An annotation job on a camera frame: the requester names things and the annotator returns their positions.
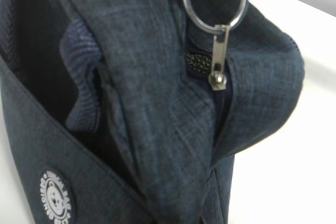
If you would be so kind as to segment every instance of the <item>zipper teeth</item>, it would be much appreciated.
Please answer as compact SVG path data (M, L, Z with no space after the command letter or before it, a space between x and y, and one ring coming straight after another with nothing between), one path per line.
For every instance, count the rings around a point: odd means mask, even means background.
M208 76L211 72L211 59L207 55L186 52L185 60L193 71Z

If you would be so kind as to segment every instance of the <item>round logo patch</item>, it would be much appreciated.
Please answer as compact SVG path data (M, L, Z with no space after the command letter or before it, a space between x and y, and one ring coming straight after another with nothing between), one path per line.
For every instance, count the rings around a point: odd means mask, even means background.
M50 223L71 224L73 205L60 176L51 170L43 173L40 184L41 201Z

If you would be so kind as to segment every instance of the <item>zipper pull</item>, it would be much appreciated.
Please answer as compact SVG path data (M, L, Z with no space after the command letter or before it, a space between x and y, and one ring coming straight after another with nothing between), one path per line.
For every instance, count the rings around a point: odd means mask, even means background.
M211 73L208 81L213 91L221 91L226 89L227 77L224 74L224 65L231 26L215 25L215 27L222 28L223 33L214 36Z

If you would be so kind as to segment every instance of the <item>denim fabric bag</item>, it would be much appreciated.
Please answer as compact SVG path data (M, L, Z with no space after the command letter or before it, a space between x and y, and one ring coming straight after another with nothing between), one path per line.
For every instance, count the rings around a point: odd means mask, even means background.
M192 0L226 24L240 0ZM234 154L295 108L303 61L250 6L227 89L182 0L0 0L1 94L35 222L227 223Z

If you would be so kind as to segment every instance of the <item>metal key ring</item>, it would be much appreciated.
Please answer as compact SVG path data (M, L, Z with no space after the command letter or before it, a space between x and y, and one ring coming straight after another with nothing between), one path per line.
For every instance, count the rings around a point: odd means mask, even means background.
M213 27L204 23L195 13L195 10L191 4L191 0L183 0L183 4L187 14L189 15L189 18L199 29L213 35L220 35L225 31L225 28L223 27ZM225 26L230 26L231 30L236 28L240 21L244 18L247 6L248 0L241 0L236 16L229 22L229 24Z

